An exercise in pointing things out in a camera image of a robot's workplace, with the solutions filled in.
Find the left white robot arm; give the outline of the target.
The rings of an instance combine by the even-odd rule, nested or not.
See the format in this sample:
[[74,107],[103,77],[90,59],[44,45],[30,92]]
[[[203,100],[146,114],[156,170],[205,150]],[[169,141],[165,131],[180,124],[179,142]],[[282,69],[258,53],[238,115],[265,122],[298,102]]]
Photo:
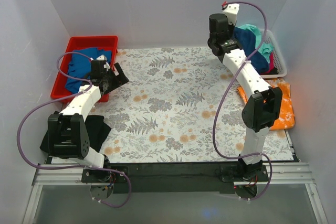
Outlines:
[[87,168],[100,182],[111,178],[108,158],[95,150],[90,143],[86,126],[89,112],[100,98],[129,82],[118,63],[110,68],[104,56],[91,61],[87,74],[91,83],[82,84],[80,94],[58,114],[48,118],[48,153],[50,156],[69,159]]

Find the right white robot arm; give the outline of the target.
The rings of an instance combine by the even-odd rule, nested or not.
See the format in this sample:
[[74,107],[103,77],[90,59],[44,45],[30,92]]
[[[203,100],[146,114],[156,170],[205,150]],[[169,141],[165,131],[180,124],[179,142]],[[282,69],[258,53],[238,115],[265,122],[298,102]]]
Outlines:
[[246,135],[234,174],[248,181],[262,169],[261,154],[266,135],[279,118],[282,91],[280,88],[271,87],[248,62],[241,44],[229,32],[229,22],[225,14],[209,16],[208,45],[245,91],[247,103],[242,110],[242,119],[246,126]]

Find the dark blue t shirt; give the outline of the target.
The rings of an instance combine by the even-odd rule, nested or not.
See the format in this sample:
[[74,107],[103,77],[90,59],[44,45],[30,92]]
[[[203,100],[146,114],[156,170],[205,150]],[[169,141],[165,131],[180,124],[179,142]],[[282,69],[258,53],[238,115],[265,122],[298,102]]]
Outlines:
[[[249,56],[256,49],[256,36],[252,31],[235,27],[234,38],[239,41],[246,56]],[[250,61],[259,74],[269,70],[269,63],[258,51],[250,58]]]

